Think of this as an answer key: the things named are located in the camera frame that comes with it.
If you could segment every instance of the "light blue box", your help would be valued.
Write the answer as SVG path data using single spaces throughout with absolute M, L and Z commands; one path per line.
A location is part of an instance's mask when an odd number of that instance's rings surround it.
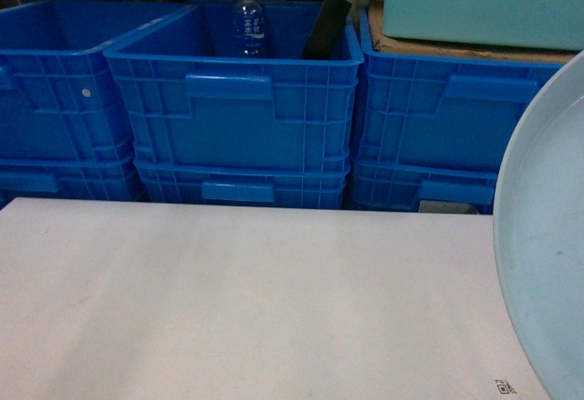
M 584 0 L 385 0 L 383 34 L 582 50 L 583 9 Z

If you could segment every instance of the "crate rim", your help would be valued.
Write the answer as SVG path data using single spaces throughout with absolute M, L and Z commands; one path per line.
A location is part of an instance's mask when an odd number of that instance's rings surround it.
M 213 3 L 224 4 L 229 0 L 213 0 Z M 278 7 L 295 7 L 290 3 L 296 4 L 296 7 L 300 6 L 314 6 L 315 2 L 273 2 L 278 3 Z M 365 60 L 363 57 L 363 52 L 359 41 L 357 39 L 357 34 L 355 33 L 354 26 L 352 24 L 352 19 L 350 17 L 345 21 L 345 26 L 343 33 L 347 38 L 348 48 L 349 48 L 349 59 L 341 60 L 326 60 L 326 59 L 301 59 L 301 58 L 213 58 L 206 56 L 178 56 L 178 55 L 153 55 L 144 53 L 122 53 L 121 49 L 131 45 L 136 42 L 139 37 L 144 35 L 149 35 L 158 28 L 168 26 L 172 24 L 177 19 L 180 19 L 191 12 L 196 11 L 199 8 L 203 8 L 205 5 L 209 5 L 211 2 L 201 2 L 196 4 L 189 4 L 184 9 L 180 11 L 175 11 L 172 14 L 166 16 L 163 20 L 157 21 L 156 24 L 146 24 L 139 27 L 132 32 L 128 33 L 123 39 L 116 41 L 115 44 L 107 46 L 103 50 L 103 55 L 106 58 L 113 59 L 131 59 L 131 60 L 171 60 L 174 62 L 204 62 L 204 63 L 221 63 L 221 64 L 265 64 L 265 65 L 326 65 L 328 67 L 347 67 L 347 65 L 359 66 Z
M 460 170 L 460 169 L 449 169 L 442 167 L 427 167 L 421 165 L 408 165 L 400 163 L 374 163 L 371 161 L 359 160 L 357 158 L 351 159 L 351 164 L 358 165 L 362 167 L 367 167 L 370 169 L 382 169 L 382 170 L 400 170 L 404 172 L 415 172 L 415 173 L 425 173 L 425 174 L 443 174 L 447 176 L 462 176 L 467 178 L 481 178 L 487 180 L 496 180 L 499 173 L 498 172 L 488 172 L 488 171 L 476 171 L 476 170 Z
M 92 3 L 92 4 L 107 3 L 107 4 L 114 4 L 114 5 L 116 5 L 116 4 L 121 4 L 121 5 L 126 5 L 126 4 L 149 5 L 149 4 L 152 4 L 149 2 L 127 2 L 127 1 L 115 1 L 115 0 L 43 0 L 43 1 L 37 1 L 34 3 L 25 3 L 25 4 L 14 6 L 14 7 L 8 7 L 8 8 L 0 10 L 0 12 L 2 14 L 16 13 L 16 12 L 20 12 L 21 9 L 23 9 L 25 7 L 36 7 L 36 6 L 52 5 L 52 4 L 59 4 L 59 3 L 67 3 L 67 4 L 71 4 L 71 3 L 79 3 L 79 4 L 83 4 L 83 3 Z M 183 9 L 188 6 L 185 4 L 171 3 L 171 2 L 156 2 L 154 4 L 168 5 L 168 7 L 175 6 L 177 8 L 174 10 L 171 10 L 167 16 L 160 16 L 158 18 L 154 18 L 151 21 L 148 21 L 139 27 L 135 27 L 129 31 L 121 33 L 121 34 L 119 34 L 116 37 L 113 37 L 111 39 L 106 39 L 105 41 L 101 42 L 100 44 L 97 44 L 96 46 L 93 46 L 90 48 L 71 49 L 71 50 L 63 50 L 63 49 L 55 49 L 55 50 L 49 49 L 49 50 L 47 50 L 47 49 L 33 49 L 33 48 L 26 48 L 26 49 L 23 49 L 23 48 L 0 48 L 0 55 L 35 56 L 35 57 L 38 57 L 38 56 L 80 57 L 80 56 L 93 55 L 96 53 L 97 54 L 103 53 L 103 51 L 106 48 L 108 48 L 112 45 L 115 45 L 116 43 L 120 42 L 122 39 L 125 39 L 126 37 L 129 37 L 132 34 L 134 34 L 135 32 L 137 32 L 143 28 L 146 28 L 148 26 L 155 26 L 156 24 L 160 23 L 166 17 L 171 16 L 175 12 L 181 13 L 183 11 Z
M 191 164 L 157 164 L 144 162 L 135 159 L 134 165 L 137 169 L 143 170 L 163 170 L 168 172 L 197 172 L 206 174 L 230 174 L 240 176 L 281 176 L 293 178 L 340 178 L 347 176 L 350 172 L 349 158 L 345 161 L 345 167 L 339 172 L 300 172 L 298 170 L 269 170 L 254 169 L 248 167 L 217 167 Z

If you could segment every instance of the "stacked crates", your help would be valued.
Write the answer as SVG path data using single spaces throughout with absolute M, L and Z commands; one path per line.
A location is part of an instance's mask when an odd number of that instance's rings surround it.
M 133 136 L 103 49 L 175 4 L 47 1 L 0 12 L 0 207 L 134 201 Z
M 151 200 L 340 208 L 362 62 L 352 25 L 328 60 L 304 60 L 321 4 L 263 3 L 266 58 L 238 58 L 234 3 L 198 2 L 104 52 Z
M 366 9 L 360 38 L 348 207 L 417 211 L 428 200 L 492 213 L 509 138 L 560 65 L 376 52 Z

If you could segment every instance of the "white tabletop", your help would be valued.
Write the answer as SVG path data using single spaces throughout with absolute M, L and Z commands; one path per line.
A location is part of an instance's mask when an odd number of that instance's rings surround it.
M 0 314 L 6 399 L 548 399 L 490 216 L 16 199 Z

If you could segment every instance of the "cardboard box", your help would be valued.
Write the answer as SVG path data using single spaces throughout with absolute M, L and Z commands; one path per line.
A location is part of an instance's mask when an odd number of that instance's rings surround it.
M 379 0 L 370 2 L 369 22 L 373 49 L 381 53 L 551 64 L 565 64 L 577 53 L 565 50 L 458 44 L 386 37 L 382 33 L 383 2 Z

